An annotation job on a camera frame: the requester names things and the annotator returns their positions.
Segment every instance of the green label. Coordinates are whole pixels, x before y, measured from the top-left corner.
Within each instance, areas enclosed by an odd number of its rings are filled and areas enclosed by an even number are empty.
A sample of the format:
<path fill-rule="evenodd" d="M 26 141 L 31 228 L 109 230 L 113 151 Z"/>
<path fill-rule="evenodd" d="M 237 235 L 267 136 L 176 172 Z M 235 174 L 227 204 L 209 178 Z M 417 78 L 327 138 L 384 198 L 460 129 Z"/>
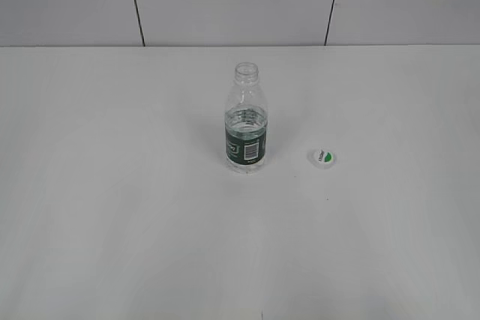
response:
<path fill-rule="evenodd" d="M 225 130 L 226 134 L 226 155 L 234 163 L 250 165 L 261 161 L 265 156 L 267 132 L 257 138 L 243 140 L 237 138 Z"/>

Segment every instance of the plastic water bottle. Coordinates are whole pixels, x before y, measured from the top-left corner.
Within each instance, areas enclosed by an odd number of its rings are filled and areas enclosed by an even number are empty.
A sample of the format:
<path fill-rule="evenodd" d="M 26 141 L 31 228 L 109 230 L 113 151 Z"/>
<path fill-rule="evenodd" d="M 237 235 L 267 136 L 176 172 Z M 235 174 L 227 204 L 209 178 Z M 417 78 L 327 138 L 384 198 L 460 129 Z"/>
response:
<path fill-rule="evenodd" d="M 238 64 L 226 100 L 226 161 L 237 172 L 255 172 L 265 163 L 267 101 L 258 73 L 253 63 Z"/>

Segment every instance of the white bottle cap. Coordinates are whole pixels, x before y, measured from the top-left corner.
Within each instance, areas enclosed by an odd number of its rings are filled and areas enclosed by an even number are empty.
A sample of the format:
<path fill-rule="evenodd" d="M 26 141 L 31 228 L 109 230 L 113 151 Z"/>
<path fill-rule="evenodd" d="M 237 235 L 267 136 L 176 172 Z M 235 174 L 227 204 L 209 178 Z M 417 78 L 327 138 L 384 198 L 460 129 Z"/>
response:
<path fill-rule="evenodd" d="M 309 153 L 308 159 L 317 168 L 329 169 L 335 164 L 336 156 L 332 151 L 319 148 L 312 150 Z"/>

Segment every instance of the white table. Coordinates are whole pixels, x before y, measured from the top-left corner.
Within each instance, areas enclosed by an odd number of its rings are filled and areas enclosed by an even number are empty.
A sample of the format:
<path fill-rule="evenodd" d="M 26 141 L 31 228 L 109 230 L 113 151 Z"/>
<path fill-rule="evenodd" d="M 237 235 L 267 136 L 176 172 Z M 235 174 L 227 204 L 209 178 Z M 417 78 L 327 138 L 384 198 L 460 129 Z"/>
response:
<path fill-rule="evenodd" d="M 479 146 L 480 46 L 0 49 L 0 319 L 480 319 Z"/>

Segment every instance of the bottle mouth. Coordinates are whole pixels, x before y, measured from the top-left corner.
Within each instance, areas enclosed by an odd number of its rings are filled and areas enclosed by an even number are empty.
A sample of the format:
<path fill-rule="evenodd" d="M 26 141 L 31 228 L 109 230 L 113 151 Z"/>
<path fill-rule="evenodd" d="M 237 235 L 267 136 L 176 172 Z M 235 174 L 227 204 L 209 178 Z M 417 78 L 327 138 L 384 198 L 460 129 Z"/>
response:
<path fill-rule="evenodd" d="M 235 82 L 239 85 L 258 83 L 258 67 L 254 63 L 240 63 L 235 67 Z"/>

